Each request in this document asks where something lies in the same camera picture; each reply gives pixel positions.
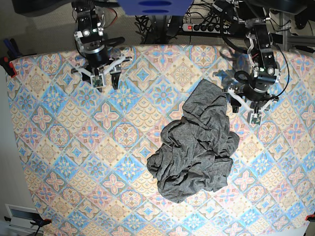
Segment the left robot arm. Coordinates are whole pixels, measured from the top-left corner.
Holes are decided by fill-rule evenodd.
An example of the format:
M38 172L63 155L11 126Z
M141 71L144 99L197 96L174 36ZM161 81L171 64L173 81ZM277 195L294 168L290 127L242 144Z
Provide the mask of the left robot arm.
M254 7L247 0L217 0L213 8L219 15L219 32L225 43L234 51L248 56L248 71L234 73L236 84L224 88L229 97L232 111L239 108L248 112L247 121L260 125L262 113L269 109L278 96L268 93L268 89L280 79L280 66L275 61L272 50L272 36L267 29L267 14L261 6ZM244 29L247 48L234 45L228 34Z

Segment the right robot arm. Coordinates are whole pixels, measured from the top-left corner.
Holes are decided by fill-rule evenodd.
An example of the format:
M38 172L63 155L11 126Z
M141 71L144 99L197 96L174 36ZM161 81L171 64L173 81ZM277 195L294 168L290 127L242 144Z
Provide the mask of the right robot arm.
M109 48L114 48L125 42L124 37L112 39L104 38L105 16L99 15L92 0L76 0L71 3L77 13L77 30L74 40L78 53L86 59L87 65L71 70L80 73L82 80L102 92L106 86L106 77L111 77L111 85L118 89L122 63L132 61L131 57L121 54L118 58L111 58Z

